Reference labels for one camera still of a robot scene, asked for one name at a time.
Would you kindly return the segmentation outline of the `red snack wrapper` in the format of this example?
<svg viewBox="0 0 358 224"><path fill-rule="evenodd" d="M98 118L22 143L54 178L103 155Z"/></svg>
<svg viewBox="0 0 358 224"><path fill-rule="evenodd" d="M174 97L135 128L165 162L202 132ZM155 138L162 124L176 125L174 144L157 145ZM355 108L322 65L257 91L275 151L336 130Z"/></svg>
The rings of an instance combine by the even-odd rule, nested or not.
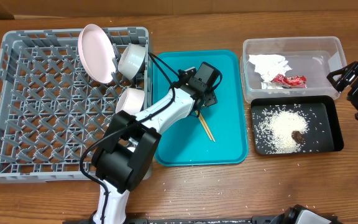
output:
<svg viewBox="0 0 358 224"><path fill-rule="evenodd" d="M295 75L286 77L285 75L278 74L272 82L284 88L306 88L306 78L304 76Z"/></svg>

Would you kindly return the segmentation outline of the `white napkin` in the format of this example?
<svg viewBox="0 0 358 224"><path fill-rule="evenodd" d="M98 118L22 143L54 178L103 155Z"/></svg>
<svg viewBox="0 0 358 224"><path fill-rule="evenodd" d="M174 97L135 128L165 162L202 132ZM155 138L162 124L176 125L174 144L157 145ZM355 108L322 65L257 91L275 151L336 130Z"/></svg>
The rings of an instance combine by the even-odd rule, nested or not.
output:
<svg viewBox="0 0 358 224"><path fill-rule="evenodd" d="M249 55L249 62L255 66L254 72L260 75L262 89L283 89L273 79L292 70L286 58L277 54Z"/></svg>

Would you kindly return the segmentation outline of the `pink bowl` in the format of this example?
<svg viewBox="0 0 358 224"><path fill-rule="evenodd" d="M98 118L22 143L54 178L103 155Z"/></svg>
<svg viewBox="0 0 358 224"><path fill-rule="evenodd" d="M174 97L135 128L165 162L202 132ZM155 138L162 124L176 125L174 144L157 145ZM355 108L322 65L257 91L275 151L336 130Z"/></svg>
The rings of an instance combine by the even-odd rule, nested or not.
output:
<svg viewBox="0 0 358 224"><path fill-rule="evenodd" d="M119 98L115 113L125 111L128 114L134 115L140 112L144 105L145 92L135 88L128 88L124 90Z"/></svg>

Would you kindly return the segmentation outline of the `white rice pile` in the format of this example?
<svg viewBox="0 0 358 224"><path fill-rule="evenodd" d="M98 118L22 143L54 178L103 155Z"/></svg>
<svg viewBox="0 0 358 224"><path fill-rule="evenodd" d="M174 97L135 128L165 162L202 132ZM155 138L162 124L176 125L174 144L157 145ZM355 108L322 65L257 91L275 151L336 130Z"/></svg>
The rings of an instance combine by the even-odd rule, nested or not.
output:
<svg viewBox="0 0 358 224"><path fill-rule="evenodd" d="M306 135L311 128L311 110L300 104L253 106L252 128L259 154L306 153ZM291 137L299 131L305 141L297 144Z"/></svg>

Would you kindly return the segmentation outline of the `grey bowl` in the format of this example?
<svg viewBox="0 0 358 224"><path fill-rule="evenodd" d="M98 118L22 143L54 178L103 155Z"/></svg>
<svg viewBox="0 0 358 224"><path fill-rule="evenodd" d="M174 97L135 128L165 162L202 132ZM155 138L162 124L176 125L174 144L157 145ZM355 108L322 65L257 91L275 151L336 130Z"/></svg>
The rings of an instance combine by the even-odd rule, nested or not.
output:
<svg viewBox="0 0 358 224"><path fill-rule="evenodd" d="M137 44L129 44L122 53L118 63L119 72L127 79L133 79L142 67L145 55L145 47Z"/></svg>

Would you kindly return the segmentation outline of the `large white plate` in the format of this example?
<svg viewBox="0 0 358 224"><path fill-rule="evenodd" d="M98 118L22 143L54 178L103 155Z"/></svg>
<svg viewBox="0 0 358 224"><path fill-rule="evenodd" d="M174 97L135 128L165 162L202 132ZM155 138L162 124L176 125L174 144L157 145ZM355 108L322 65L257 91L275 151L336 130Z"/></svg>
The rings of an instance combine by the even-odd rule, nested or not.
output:
<svg viewBox="0 0 358 224"><path fill-rule="evenodd" d="M112 82L116 71L112 43L105 31L95 24L88 24L78 37L78 55L86 73L99 83Z"/></svg>

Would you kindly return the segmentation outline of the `brown food scrap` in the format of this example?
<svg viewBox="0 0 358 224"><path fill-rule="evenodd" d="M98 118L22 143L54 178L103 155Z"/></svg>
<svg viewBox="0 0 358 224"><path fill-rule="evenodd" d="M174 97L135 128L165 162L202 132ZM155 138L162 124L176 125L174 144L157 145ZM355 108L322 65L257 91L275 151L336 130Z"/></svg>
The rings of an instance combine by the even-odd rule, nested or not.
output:
<svg viewBox="0 0 358 224"><path fill-rule="evenodd" d="M297 144L301 144L305 141L303 135L299 131L293 131L291 137Z"/></svg>

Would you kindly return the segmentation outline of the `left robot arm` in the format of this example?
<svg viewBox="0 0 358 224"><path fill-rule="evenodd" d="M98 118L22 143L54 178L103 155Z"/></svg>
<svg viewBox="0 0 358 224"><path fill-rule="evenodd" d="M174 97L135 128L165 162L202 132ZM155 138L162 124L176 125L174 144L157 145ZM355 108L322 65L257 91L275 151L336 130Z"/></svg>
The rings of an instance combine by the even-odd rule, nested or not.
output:
<svg viewBox="0 0 358 224"><path fill-rule="evenodd" d="M192 112L216 104L222 73L207 63L179 71L161 100L131 115L117 112L103 138L93 146L94 179L100 185L93 223L124 223L126 203L146 176L162 134Z"/></svg>

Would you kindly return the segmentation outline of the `teal serving tray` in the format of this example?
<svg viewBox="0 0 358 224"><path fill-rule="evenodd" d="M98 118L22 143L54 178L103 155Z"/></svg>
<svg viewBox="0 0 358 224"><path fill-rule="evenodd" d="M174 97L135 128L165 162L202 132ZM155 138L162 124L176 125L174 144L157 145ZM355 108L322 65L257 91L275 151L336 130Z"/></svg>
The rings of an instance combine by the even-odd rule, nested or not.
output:
<svg viewBox="0 0 358 224"><path fill-rule="evenodd" d="M238 164L248 154L246 116L244 111L239 60L230 50L202 50L164 52L158 55L164 61L162 71L153 68L153 101L163 98L168 91L168 80L176 81L174 70L199 68L207 62L223 75L215 90L217 103L201 110L210 139L195 115L177 121L162 135L155 159L163 166L200 166Z"/></svg>

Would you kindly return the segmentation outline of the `black tray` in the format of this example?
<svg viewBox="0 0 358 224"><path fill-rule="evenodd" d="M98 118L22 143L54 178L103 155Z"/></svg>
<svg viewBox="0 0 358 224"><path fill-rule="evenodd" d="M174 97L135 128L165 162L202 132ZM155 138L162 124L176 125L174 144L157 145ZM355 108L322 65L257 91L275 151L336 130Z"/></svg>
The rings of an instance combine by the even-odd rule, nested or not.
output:
<svg viewBox="0 0 358 224"><path fill-rule="evenodd" d="M344 148L341 128L334 100L329 96L296 96L261 98L253 100L253 106L300 104L311 110L311 128L306 135L307 153L341 151Z"/></svg>

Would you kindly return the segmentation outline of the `clear plastic bin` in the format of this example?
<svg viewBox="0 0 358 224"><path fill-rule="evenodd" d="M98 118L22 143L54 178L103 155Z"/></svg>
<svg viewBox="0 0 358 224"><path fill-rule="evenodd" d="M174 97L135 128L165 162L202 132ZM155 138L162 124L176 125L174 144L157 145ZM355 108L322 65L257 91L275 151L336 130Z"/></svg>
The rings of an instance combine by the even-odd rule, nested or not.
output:
<svg viewBox="0 0 358 224"><path fill-rule="evenodd" d="M260 75L249 62L249 55L282 55L292 70L285 76L306 78L306 88L262 89ZM244 99L327 95L336 100L339 93L326 78L330 72L347 65L340 40L328 37L278 37L247 39L241 57L241 82Z"/></svg>

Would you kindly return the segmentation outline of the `grey plastic dish rack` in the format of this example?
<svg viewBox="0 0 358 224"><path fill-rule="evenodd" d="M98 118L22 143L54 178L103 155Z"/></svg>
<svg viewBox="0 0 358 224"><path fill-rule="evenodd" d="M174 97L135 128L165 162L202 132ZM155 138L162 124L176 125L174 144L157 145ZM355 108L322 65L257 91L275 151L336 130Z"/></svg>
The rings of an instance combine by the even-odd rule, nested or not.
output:
<svg viewBox="0 0 358 224"><path fill-rule="evenodd" d="M101 138L127 88L152 102L152 61L129 80L92 80L79 29L13 30L0 48L0 183L81 180L79 160Z"/></svg>

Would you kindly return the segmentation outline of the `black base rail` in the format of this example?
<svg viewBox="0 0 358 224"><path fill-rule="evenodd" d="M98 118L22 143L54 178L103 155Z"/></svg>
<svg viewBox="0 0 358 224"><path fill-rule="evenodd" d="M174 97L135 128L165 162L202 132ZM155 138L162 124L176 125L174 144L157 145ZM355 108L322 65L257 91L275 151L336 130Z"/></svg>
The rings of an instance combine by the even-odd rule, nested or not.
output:
<svg viewBox="0 0 358 224"><path fill-rule="evenodd" d="M168 220L148 220L146 218L127 219L124 224L276 224L281 223L284 214L276 216L254 216L252 218L241 219L168 219Z"/></svg>

